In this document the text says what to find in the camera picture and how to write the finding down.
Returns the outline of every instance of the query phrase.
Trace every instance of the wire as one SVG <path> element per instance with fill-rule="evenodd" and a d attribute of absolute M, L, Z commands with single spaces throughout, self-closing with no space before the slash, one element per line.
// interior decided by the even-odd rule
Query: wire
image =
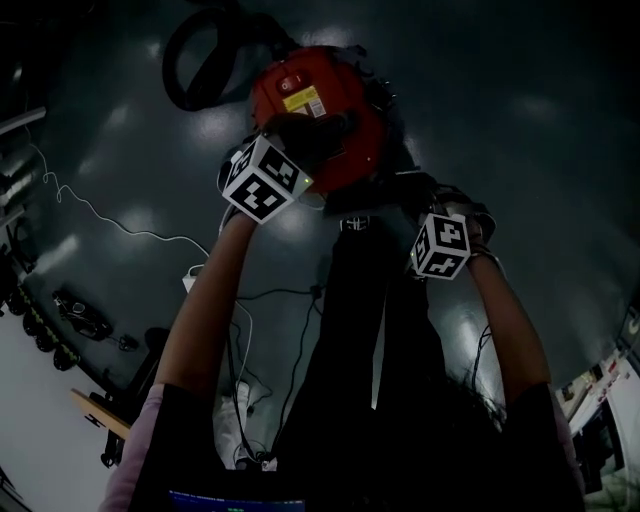
<path fill-rule="evenodd" d="M 266 297 L 267 295 L 271 295 L 272 293 L 292 293 L 294 295 L 311 295 L 313 292 L 309 291 L 300 291 L 300 290 L 289 290 L 288 288 L 274 288 L 273 290 L 269 290 L 266 292 L 259 293 L 258 295 L 254 295 L 253 297 L 238 297 L 238 300 L 258 300 L 262 297 Z"/>
<path fill-rule="evenodd" d="M 231 217 L 233 217 L 232 212 L 234 208 L 235 208 L 234 205 L 229 203 L 229 206 L 227 206 L 227 209 L 224 211 L 224 214 L 222 215 L 222 220 L 220 220 L 220 226 L 218 227 L 218 238 L 220 238 L 220 235 L 222 234 L 222 230 L 227 225 L 227 222 L 229 222 Z"/>
<path fill-rule="evenodd" d="M 53 177 L 53 180 L 55 182 L 56 189 L 57 189 L 56 200 L 58 201 L 58 203 L 62 203 L 62 191 L 66 188 L 76 200 L 78 200 L 81 203 L 84 203 L 87 206 L 89 206 L 89 208 L 91 209 L 91 211 L 93 212 L 93 214 L 96 217 L 98 217 L 100 220 L 104 220 L 106 222 L 109 222 L 109 223 L 113 224 L 115 227 L 117 227 L 120 231 L 122 231 L 126 235 L 129 235 L 129 236 L 147 235 L 147 236 L 153 237 L 153 238 L 155 238 L 157 240 L 160 240 L 161 242 L 173 242 L 174 240 L 184 240 L 184 241 L 189 242 L 189 243 L 193 244 L 194 246 L 196 246 L 198 249 L 200 249 L 200 251 L 202 251 L 202 253 L 205 256 L 209 257 L 209 252 L 202 245 L 200 245 L 198 242 L 196 242 L 192 238 L 189 238 L 188 236 L 176 235 L 176 236 L 171 236 L 171 237 L 164 237 L 164 236 L 160 236 L 160 235 L 158 235 L 156 233 L 153 233 L 151 231 L 131 231 L 131 230 L 125 228 L 119 222 L 117 222 L 117 221 L 115 221 L 113 219 L 110 219 L 108 217 L 104 217 L 104 216 L 100 215 L 96 211 L 96 209 L 93 207 L 93 205 L 91 204 L 90 201 L 88 201 L 87 199 L 83 199 L 83 198 L 79 197 L 69 185 L 60 186 L 60 183 L 58 182 L 58 177 L 56 176 L 56 174 L 49 170 L 49 166 L 47 165 L 47 159 L 45 158 L 44 154 L 42 153 L 42 151 L 40 151 L 40 148 L 38 148 L 38 146 L 36 146 L 35 144 L 33 144 L 33 142 L 31 142 L 31 132 L 29 131 L 29 128 L 25 126 L 25 129 L 27 130 L 27 134 L 29 135 L 29 146 L 31 146 L 33 149 L 35 149 L 37 151 L 37 153 L 40 155 L 40 157 L 42 158 L 42 163 L 44 165 L 44 175 L 42 176 L 42 181 L 44 183 L 49 183 L 49 176 Z M 188 274 L 191 275 L 191 271 L 193 269 L 198 268 L 198 267 L 202 267 L 202 266 L 204 266 L 204 265 L 194 265 L 194 266 L 192 266 L 189 269 Z M 240 375 L 238 376 L 238 382 L 239 382 L 240 379 L 242 378 L 243 373 L 244 373 L 244 368 L 245 368 L 246 362 L 247 362 L 246 358 L 249 355 L 249 348 L 251 347 L 251 339 L 252 339 L 252 336 L 253 336 L 253 317 L 251 316 L 251 313 L 249 313 L 249 311 L 242 304 L 240 304 L 237 300 L 236 300 L 236 304 L 249 317 L 249 341 L 247 342 L 247 350 L 245 352 L 245 359 L 244 359 L 244 361 L 242 363 L 242 368 L 240 370 Z"/>
<path fill-rule="evenodd" d="M 233 364 L 233 350 L 231 348 L 231 337 L 227 336 L 227 359 L 229 361 L 229 372 L 231 373 L 231 382 L 236 382 L 235 378 L 235 368 Z M 242 420 L 240 419 L 240 408 L 238 407 L 238 387 L 237 385 L 232 385 L 232 397 L 233 397 L 233 407 L 236 410 L 236 418 L 238 419 L 238 428 L 240 429 L 240 437 L 242 438 L 242 443 L 244 444 L 245 449 L 247 450 L 248 457 L 255 463 L 260 464 L 255 458 L 253 451 L 251 450 L 251 446 L 249 446 L 249 442 L 244 435 L 244 429 L 242 428 Z"/>
<path fill-rule="evenodd" d="M 124 336 L 120 339 L 114 338 L 113 336 L 107 336 L 108 340 L 115 341 L 118 348 L 123 352 L 135 352 L 138 349 L 137 345 L 133 345 L 129 342 Z"/>
<path fill-rule="evenodd" d="M 309 305 L 309 309 L 307 310 L 307 319 L 304 323 L 304 328 L 302 329 L 302 335 L 300 336 L 300 350 L 298 352 L 298 358 L 296 359 L 295 364 L 293 365 L 293 370 L 291 372 L 291 384 L 289 385 L 289 392 L 287 393 L 287 397 L 284 399 L 284 404 L 282 404 L 282 411 L 280 411 L 280 424 L 278 426 L 278 431 L 276 432 L 276 437 L 273 440 L 273 446 L 271 447 L 271 451 L 278 444 L 278 439 L 280 438 L 280 433 L 282 432 L 282 427 L 284 426 L 284 413 L 287 409 L 287 403 L 289 402 L 289 398 L 291 398 L 291 394 L 293 393 L 293 387 L 296 382 L 296 370 L 298 369 L 298 365 L 300 364 L 300 360 L 302 359 L 302 353 L 304 350 L 304 335 L 307 333 L 307 328 L 309 327 L 309 319 L 311 318 L 311 310 L 313 310 L 313 305 L 316 303 L 316 297 L 314 296 L 311 300 L 311 304 Z"/>
<path fill-rule="evenodd" d="M 265 445 L 263 445 L 260 441 L 256 441 L 255 439 L 249 439 L 250 443 L 255 443 L 257 445 L 260 445 L 260 448 L 262 448 L 264 450 L 264 452 L 258 452 L 257 455 L 259 456 L 261 453 L 265 454 L 267 453 L 267 447 Z M 238 443 L 238 446 L 236 446 L 236 449 L 233 450 L 233 463 L 237 464 L 237 460 L 236 460 L 236 456 L 238 455 L 238 450 L 240 449 L 240 447 L 242 446 L 242 441 L 240 441 Z"/>
<path fill-rule="evenodd" d="M 489 338 L 491 337 L 491 332 L 489 331 L 489 325 L 487 325 L 482 334 L 480 335 L 480 339 L 478 340 L 478 352 L 476 353 L 476 360 L 473 364 L 473 373 L 471 374 L 471 389 L 473 391 L 476 390 L 476 378 L 478 376 L 478 367 L 480 366 L 480 356 L 482 355 L 482 349 L 489 343 Z"/>
<path fill-rule="evenodd" d="M 104 216 L 100 215 L 96 211 L 96 209 L 93 207 L 93 205 L 91 204 L 90 201 L 79 197 L 69 185 L 60 186 L 60 184 L 58 182 L 58 177 L 56 176 L 56 173 L 54 173 L 54 172 L 49 170 L 49 166 L 47 165 L 47 159 L 45 158 L 44 154 L 42 153 L 42 151 L 40 151 L 38 146 L 36 146 L 35 144 L 33 144 L 33 142 L 31 142 L 31 132 L 29 131 L 29 128 L 27 128 L 25 126 L 25 129 L 27 130 L 27 133 L 29 134 L 29 146 L 31 146 L 33 149 L 35 149 L 38 152 L 38 154 L 40 155 L 40 158 L 42 158 L 42 163 L 44 164 L 44 175 L 42 176 L 42 181 L 44 183 L 49 183 L 49 176 L 53 177 L 53 180 L 55 182 L 56 189 L 57 189 L 56 200 L 58 201 L 58 203 L 62 203 L 62 191 L 66 188 L 76 200 L 80 201 L 81 203 L 86 204 L 91 209 L 91 211 L 93 212 L 93 214 L 96 217 L 98 217 L 100 220 L 104 220 L 106 222 L 109 222 L 109 223 L 113 224 L 120 231 L 122 231 L 123 233 L 125 233 L 125 234 L 127 234 L 129 236 L 146 235 L 146 236 L 153 237 L 156 240 L 160 240 L 161 242 L 173 242 L 174 240 L 184 240 L 185 242 L 189 242 L 190 244 L 193 244 L 194 246 L 196 246 L 207 257 L 209 256 L 209 251 L 207 251 L 202 245 L 200 245 L 198 242 L 196 242 L 192 238 L 189 238 L 188 236 L 176 235 L 176 236 L 164 237 L 164 236 L 160 236 L 160 235 L 158 235 L 156 233 L 153 233 L 151 231 L 131 231 L 131 230 L 125 228 L 119 222 L 117 222 L 117 221 L 115 221 L 113 219 L 110 219 L 108 217 L 104 217 Z"/>
<path fill-rule="evenodd" d="M 204 267 L 204 263 L 201 263 L 200 265 L 194 265 L 193 267 L 189 267 L 189 270 L 187 270 L 187 275 L 189 277 L 195 277 L 195 276 L 191 275 L 191 271 L 196 269 L 196 268 L 202 268 L 202 267 Z"/>
<path fill-rule="evenodd" d="M 249 313 L 247 308 L 245 308 L 237 300 L 236 300 L 236 304 L 249 317 L 249 341 L 247 341 L 247 349 L 244 352 L 244 359 L 242 360 L 242 368 L 240 368 L 240 373 L 238 374 L 238 379 L 236 381 L 236 384 L 239 384 L 240 380 L 242 379 L 242 374 L 244 373 L 244 369 L 247 366 L 247 358 L 249 357 L 249 349 L 251 348 L 251 339 L 253 338 L 253 317 L 251 316 L 251 313 Z"/>
<path fill-rule="evenodd" d="M 242 349 L 240 348 L 240 336 L 242 334 L 242 329 L 240 328 L 240 326 L 235 323 L 235 322 L 231 322 L 231 325 L 233 325 L 236 329 L 238 329 L 238 334 L 236 335 L 236 341 L 235 341 L 235 345 L 236 345 L 236 350 L 238 351 L 238 354 L 240 354 L 240 352 L 242 352 Z M 260 379 L 260 377 L 258 377 L 255 373 L 253 373 L 248 366 L 245 366 L 245 372 L 247 372 L 249 375 L 251 375 L 254 379 L 256 379 L 256 381 L 258 382 L 258 384 L 260 384 L 263 388 L 267 389 L 267 394 L 261 396 L 258 400 L 256 400 L 253 404 L 250 404 L 251 407 L 255 407 L 255 405 L 260 402 L 261 400 L 264 400 L 265 398 L 269 398 L 270 396 L 273 395 L 273 390 L 267 386 L 264 382 L 262 382 L 262 379 Z"/>

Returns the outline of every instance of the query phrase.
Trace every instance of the vacuum hose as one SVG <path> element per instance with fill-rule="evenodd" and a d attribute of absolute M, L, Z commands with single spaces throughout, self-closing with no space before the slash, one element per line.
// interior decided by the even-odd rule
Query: vacuum hose
<path fill-rule="evenodd" d="M 211 24 L 218 30 L 218 44 L 185 91 L 178 81 L 178 58 L 189 38 Z M 197 12 L 178 27 L 167 43 L 162 61 L 167 95 L 182 110 L 195 112 L 213 107 L 229 82 L 238 49 L 254 43 L 267 45 L 274 61 L 285 59 L 289 52 L 299 48 L 271 16 L 247 14 L 235 1 L 226 2 L 224 10 Z"/>

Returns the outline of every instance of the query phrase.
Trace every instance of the blue screen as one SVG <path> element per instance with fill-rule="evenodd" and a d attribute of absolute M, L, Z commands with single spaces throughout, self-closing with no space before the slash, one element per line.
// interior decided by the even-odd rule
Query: blue screen
<path fill-rule="evenodd" d="M 304 501 L 236 501 L 169 492 L 179 512 L 304 512 Z"/>

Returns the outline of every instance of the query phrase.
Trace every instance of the black cable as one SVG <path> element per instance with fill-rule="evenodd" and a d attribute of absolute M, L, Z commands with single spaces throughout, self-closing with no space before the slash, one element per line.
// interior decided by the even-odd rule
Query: black cable
<path fill-rule="evenodd" d="M 258 295 L 254 295 L 253 297 L 238 297 L 238 300 L 257 300 L 262 297 L 266 297 L 267 295 L 271 295 L 272 293 L 292 293 L 294 295 L 313 295 L 312 290 L 301 291 L 301 290 L 289 290 L 288 288 L 274 288 L 273 290 L 268 290 L 266 292 L 259 293 Z"/>
<path fill-rule="evenodd" d="M 244 429 L 242 428 L 242 421 L 240 419 L 240 408 L 238 407 L 238 390 L 236 389 L 236 372 L 233 365 L 233 352 L 231 349 L 231 337 L 227 336 L 227 358 L 229 359 L 229 372 L 231 373 L 231 387 L 233 388 L 233 406 L 236 410 L 236 418 L 238 418 L 238 428 L 240 429 L 240 437 L 242 438 L 242 444 L 244 444 L 245 450 L 247 450 L 247 454 L 249 454 L 249 458 L 254 462 L 257 462 L 253 451 L 251 450 L 251 446 L 249 446 L 249 441 L 244 435 Z"/>
<path fill-rule="evenodd" d="M 236 335 L 236 341 L 235 341 L 235 344 L 236 344 L 236 350 L 238 351 L 238 354 L 242 354 L 242 350 L 241 350 L 241 348 L 240 348 L 240 335 L 242 334 L 242 329 L 241 329 L 241 328 L 240 328 L 240 326 L 239 326 L 237 323 L 235 323 L 235 322 L 231 322 L 231 325 L 233 325 L 236 329 L 238 329 L 238 334 Z M 260 377 L 258 377 L 255 373 L 253 373 L 253 372 L 249 369 L 249 367 L 248 367 L 246 364 L 244 365 L 244 371 L 245 371 L 246 373 L 248 373 L 249 375 L 251 375 L 254 379 L 256 379 L 256 381 L 258 382 L 258 384 L 260 384 L 263 388 L 265 388 L 265 389 L 267 389 L 267 390 L 268 390 L 268 396 L 262 396 L 262 397 L 260 397 L 260 399 L 259 399 L 257 402 L 255 402 L 255 403 L 253 403 L 253 404 L 251 405 L 252 407 L 255 407 L 255 405 L 256 405 L 260 400 L 263 400 L 263 399 L 268 398 L 268 397 L 270 397 L 271 395 L 273 395 L 273 389 L 271 389 L 271 388 L 270 388 L 269 386 L 267 386 L 264 382 L 262 382 L 262 379 L 260 379 Z"/>
<path fill-rule="evenodd" d="M 118 348 L 123 352 L 135 352 L 138 349 L 137 344 L 130 344 L 125 336 L 122 336 L 120 339 L 114 338 L 113 336 L 107 336 L 106 339 L 115 341 L 118 345 Z"/>
<path fill-rule="evenodd" d="M 315 305 L 316 300 L 318 300 L 318 298 L 317 296 L 314 295 L 311 301 L 311 304 L 309 305 L 309 309 L 307 310 L 307 319 L 305 320 L 304 328 L 302 329 L 302 335 L 300 336 L 300 350 L 298 352 L 298 358 L 296 359 L 296 362 L 293 365 L 293 371 L 291 372 L 291 384 L 289 386 L 289 392 L 287 393 L 287 398 L 285 398 L 284 400 L 284 404 L 282 404 L 282 411 L 280 412 L 280 424 L 278 426 L 278 431 L 276 432 L 276 437 L 273 440 L 273 446 L 271 447 L 272 452 L 273 452 L 273 449 L 278 444 L 278 439 L 280 438 L 280 433 L 282 432 L 282 427 L 284 426 L 284 413 L 285 413 L 285 410 L 287 409 L 287 403 L 289 402 L 289 398 L 291 398 L 291 394 L 293 393 L 293 387 L 296 382 L 296 370 L 298 369 L 298 364 L 300 364 L 300 360 L 302 359 L 302 353 L 304 350 L 304 335 L 306 334 L 307 328 L 309 327 L 311 310 L 313 309 L 313 306 Z"/>
<path fill-rule="evenodd" d="M 256 408 L 256 405 L 258 405 L 263 400 L 266 400 L 267 398 L 271 398 L 272 396 L 273 396 L 273 391 L 271 391 L 271 389 L 269 389 L 269 391 L 267 391 L 264 395 L 262 395 L 260 398 L 258 398 L 255 402 L 253 402 L 249 406 L 249 410 L 253 411 Z"/>
<path fill-rule="evenodd" d="M 489 338 L 491 337 L 491 332 L 487 332 L 489 330 L 489 325 L 487 325 L 482 334 L 480 335 L 480 339 L 478 340 L 478 352 L 476 353 L 476 360 L 473 364 L 473 373 L 471 374 L 471 389 L 473 391 L 476 390 L 476 377 L 478 376 L 478 367 L 480 366 L 480 356 L 482 355 L 482 349 L 489 343 Z"/>
<path fill-rule="evenodd" d="M 256 455 L 258 457 L 262 457 L 264 455 L 267 455 L 267 447 L 265 445 L 263 445 L 260 441 L 256 441 L 255 439 L 251 440 L 253 443 L 256 443 L 258 445 L 260 445 L 260 447 L 262 448 L 263 451 L 261 452 L 256 452 Z M 237 464 L 238 461 L 236 461 L 236 456 L 238 455 L 238 450 L 240 449 L 240 447 L 242 446 L 242 443 L 239 443 L 238 446 L 236 446 L 236 449 L 233 450 L 233 463 Z"/>

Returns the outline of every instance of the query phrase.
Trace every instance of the gray floor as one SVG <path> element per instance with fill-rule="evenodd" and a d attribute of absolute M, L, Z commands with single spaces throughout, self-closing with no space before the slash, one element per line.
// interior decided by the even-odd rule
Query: gray floor
<path fill-rule="evenodd" d="M 416 162 L 494 213 L 492 248 L 540 332 L 556 384 L 611 350 L 638 275 L 640 131 L 580 11 L 529 1 L 242 4 L 274 15 L 303 44 L 369 50 L 393 82 Z M 225 208 L 217 170 L 250 123 L 246 102 L 186 113 L 164 92 L 163 45 L 196 9 L 179 0 L 100 8 L 66 53 L 36 140 L 61 182 L 103 215 L 211 246 Z M 184 66 L 210 45 L 200 38 Z M 243 53 L 240 74 L 259 69 L 265 54 L 256 55 Z M 67 285 L 104 311 L 117 334 L 141 340 L 148 327 L 171 325 L 185 297 L 181 278 L 202 262 L 197 249 L 125 236 L 68 191 L 57 204 L 51 183 L 35 203 L 33 239 L 50 263 L 27 283 L 49 308 L 50 292 Z M 337 233 L 319 212 L 292 206 L 256 234 L 241 292 L 308 288 L 323 275 Z M 485 325 L 479 299 L 466 275 L 434 282 L 429 293 L 447 361 L 462 374 Z M 279 296 L 249 306 L 249 365 L 276 391 L 266 418 L 284 398 L 308 305 L 307 297 Z M 245 342 L 248 324 L 237 318 Z M 318 326 L 314 314 L 299 381 Z M 119 386 L 144 356 L 65 333 Z M 498 389 L 492 349 L 480 377 L 489 393 Z"/>

